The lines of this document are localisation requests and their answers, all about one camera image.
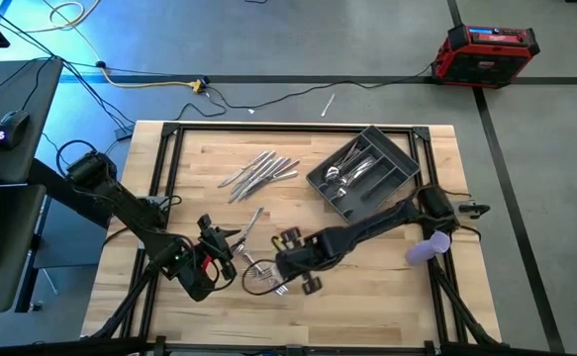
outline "gray concrete floor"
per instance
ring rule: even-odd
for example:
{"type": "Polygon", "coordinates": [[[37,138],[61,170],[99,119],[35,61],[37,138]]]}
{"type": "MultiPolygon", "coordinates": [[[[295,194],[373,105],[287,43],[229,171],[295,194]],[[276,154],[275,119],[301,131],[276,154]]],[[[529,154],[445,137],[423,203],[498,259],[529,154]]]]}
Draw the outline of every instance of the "gray concrete floor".
{"type": "MultiPolygon", "coordinates": [[[[577,4],[562,0],[458,0],[471,25],[534,27],[541,54],[523,76],[577,76],[577,4]]],[[[26,29],[43,26],[41,1],[14,2],[7,17],[26,29]]],[[[173,73],[412,75],[433,60],[451,26],[446,1],[269,0],[205,3],[103,1],[80,27],[111,66],[173,73]]],[[[93,56],[74,32],[37,36],[74,61],[93,56]]],[[[0,60],[39,52],[9,36],[0,60]]],[[[84,72],[93,69],[84,68],[84,72]]],[[[95,89],[132,120],[178,117],[193,102],[215,110],[186,88],[95,89]]],[[[307,88],[306,85],[217,85],[233,103],[254,104],[307,88]]],[[[577,86],[510,86],[487,90],[489,109],[524,214],[529,237],[568,352],[577,353],[577,86]]],[[[183,118],[202,120],[193,113],[183,118]]],[[[374,91],[338,86],[255,111],[230,110],[229,121],[399,123],[455,125],[470,191],[493,207],[480,221],[482,248],[504,340],[517,347],[545,349],[545,337],[529,289],[484,130],[468,88],[421,84],[374,91]],[[328,115],[319,114],[332,93],[328,115]]],[[[105,149],[115,125],[78,84],[60,84],[46,133],[57,143],[84,138],[105,149]],[[87,125],[96,124],[97,131],[87,125]]],[[[123,167],[128,144],[113,159],[123,167]]],[[[80,152],[69,151],[67,158],[80,152]]],[[[54,150],[42,142],[38,158],[52,163],[54,150]]],[[[50,270],[55,296],[41,278],[36,299],[42,312],[0,314],[0,345],[75,339],[85,313],[94,268],[50,270]],[[60,318],[61,327],[49,320],[60,318]]]]}

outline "red power station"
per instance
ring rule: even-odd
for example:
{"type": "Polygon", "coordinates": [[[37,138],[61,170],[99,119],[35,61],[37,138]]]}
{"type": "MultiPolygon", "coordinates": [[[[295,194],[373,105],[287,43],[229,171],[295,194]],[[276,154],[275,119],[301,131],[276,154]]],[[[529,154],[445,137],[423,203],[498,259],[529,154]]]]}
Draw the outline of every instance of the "red power station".
{"type": "Polygon", "coordinates": [[[432,64],[439,84],[501,88],[540,52],[532,29],[498,29],[460,25],[432,64]]]}

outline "wooden table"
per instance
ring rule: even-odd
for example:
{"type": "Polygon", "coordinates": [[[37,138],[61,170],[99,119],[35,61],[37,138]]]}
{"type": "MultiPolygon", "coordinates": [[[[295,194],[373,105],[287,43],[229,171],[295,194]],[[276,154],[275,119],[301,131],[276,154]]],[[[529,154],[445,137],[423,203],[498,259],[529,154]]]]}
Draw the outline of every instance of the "wooden table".
{"type": "MultiPolygon", "coordinates": [[[[147,195],[162,125],[137,124],[122,183],[138,196],[147,195]]],[[[440,185],[449,191],[466,192],[453,127],[431,126],[430,130],[440,185]]],[[[185,131],[174,191],[183,200],[172,209],[168,230],[195,238],[196,221],[205,213],[215,225],[242,228],[256,208],[264,206],[247,249],[255,258],[267,258],[274,255],[270,237],[283,229],[297,225],[305,235],[344,224],[308,185],[305,176],[351,137],[349,133],[185,131]],[[299,178],[265,187],[243,203],[227,204],[231,189],[216,186],[269,149],[276,150],[278,156],[300,159],[299,178]]],[[[406,139],[391,137],[408,152],[406,139]]],[[[170,156],[168,151],[165,162],[170,156]]],[[[424,159],[421,166],[426,172],[424,159]]],[[[160,182],[161,191],[164,181],[160,182]]],[[[391,206],[412,189],[410,182],[383,207],[391,206]]],[[[114,221],[109,232],[121,227],[114,221]]],[[[428,269],[425,265],[411,268],[404,260],[405,251],[421,235],[418,226],[405,225],[361,243],[335,269],[319,274],[324,287],[308,297],[298,282],[288,286],[287,296],[254,297],[242,290],[238,278],[228,289],[196,303],[176,280],[161,278],[149,339],[165,335],[167,342],[184,344],[366,347],[418,347],[425,340],[436,341],[428,269]]],[[[105,247],[83,324],[84,334],[99,329],[125,296],[137,245],[138,240],[127,232],[105,247]]],[[[477,236],[459,231],[453,236],[451,249],[462,299],[488,333],[500,339],[477,236]]],[[[243,269],[240,261],[235,263],[243,269]]],[[[138,334],[143,304],[139,300],[132,335],[138,334]]],[[[449,337],[455,340],[450,306],[444,305],[449,337]]]]}

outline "yellow cable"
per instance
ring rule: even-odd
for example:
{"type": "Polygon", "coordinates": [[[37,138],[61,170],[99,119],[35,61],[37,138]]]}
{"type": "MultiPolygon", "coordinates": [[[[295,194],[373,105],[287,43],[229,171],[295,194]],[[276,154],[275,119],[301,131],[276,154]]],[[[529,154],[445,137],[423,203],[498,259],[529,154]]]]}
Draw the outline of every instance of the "yellow cable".
{"type": "MultiPolygon", "coordinates": [[[[83,5],[81,3],[75,2],[75,1],[70,1],[70,2],[65,2],[65,3],[61,3],[58,6],[52,6],[47,0],[43,0],[50,8],[50,14],[48,15],[48,19],[50,20],[50,22],[52,23],[53,27],[52,28],[48,28],[48,29],[40,29],[40,30],[33,30],[33,31],[26,31],[26,33],[31,34],[31,33],[40,33],[40,32],[47,32],[47,31],[54,31],[54,30],[63,30],[63,29],[74,29],[74,31],[76,31],[82,38],[84,41],[86,41],[86,43],[88,44],[88,46],[90,46],[90,49],[92,49],[92,52],[94,53],[94,55],[97,57],[98,61],[103,61],[103,59],[101,59],[101,56],[99,56],[99,53],[97,52],[97,49],[95,49],[94,45],[81,33],[81,31],[79,31],[79,29],[77,29],[77,25],[81,24],[89,15],[90,13],[92,13],[92,11],[97,7],[97,5],[99,5],[99,3],[101,2],[101,0],[95,0],[94,4],[92,5],[92,7],[86,12],[85,8],[83,7],[83,5]],[[69,6],[69,5],[74,5],[74,6],[78,6],[81,8],[81,11],[79,13],[79,15],[72,21],[68,21],[68,19],[66,19],[58,10],[61,9],[62,7],[65,6],[69,6]],[[57,13],[59,14],[59,16],[61,16],[66,23],[64,25],[57,25],[56,23],[54,23],[52,21],[52,16],[57,13]]],[[[110,79],[110,77],[108,76],[108,72],[105,68],[99,68],[101,70],[101,73],[103,74],[103,76],[106,78],[106,80],[108,81],[108,83],[110,83],[111,85],[118,87],[118,88],[126,88],[126,89],[138,89],[138,88],[148,88],[148,87],[157,87],[157,86],[168,86],[168,85],[183,85],[183,86],[187,86],[193,89],[193,92],[198,94],[201,90],[202,90],[202,83],[200,82],[200,80],[196,80],[193,82],[180,82],[180,81],[169,81],[169,82],[158,82],[158,83],[146,83],[146,84],[121,84],[121,83],[115,83],[114,81],[112,81],[112,79],[110,79]]]]}

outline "computer mouse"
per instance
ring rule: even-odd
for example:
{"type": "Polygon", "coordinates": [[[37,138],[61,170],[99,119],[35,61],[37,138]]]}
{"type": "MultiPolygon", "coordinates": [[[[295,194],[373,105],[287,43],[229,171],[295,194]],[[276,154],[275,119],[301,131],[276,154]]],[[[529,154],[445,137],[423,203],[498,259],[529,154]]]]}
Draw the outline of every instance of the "computer mouse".
{"type": "Polygon", "coordinates": [[[9,150],[20,144],[28,123],[29,113],[24,110],[6,113],[0,119],[0,149],[9,150]]]}

